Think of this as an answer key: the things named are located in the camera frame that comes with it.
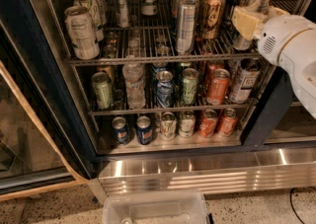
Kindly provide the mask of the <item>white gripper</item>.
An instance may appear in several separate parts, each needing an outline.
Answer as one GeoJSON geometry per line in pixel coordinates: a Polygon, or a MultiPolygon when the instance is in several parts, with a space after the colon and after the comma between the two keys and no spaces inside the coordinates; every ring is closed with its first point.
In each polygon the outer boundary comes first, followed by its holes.
{"type": "Polygon", "coordinates": [[[259,39],[259,53],[279,67],[314,67],[316,24],[274,6],[268,15],[235,7],[232,24],[246,40],[259,39]]]}

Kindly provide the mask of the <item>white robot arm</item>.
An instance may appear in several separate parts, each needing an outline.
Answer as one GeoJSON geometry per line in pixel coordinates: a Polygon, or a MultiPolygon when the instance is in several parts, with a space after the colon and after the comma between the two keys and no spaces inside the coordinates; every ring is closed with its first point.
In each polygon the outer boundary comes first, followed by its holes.
{"type": "Polygon", "coordinates": [[[316,24],[303,16],[269,7],[267,15],[236,7],[232,24],[258,52],[289,76],[296,98],[316,118],[316,24]]]}

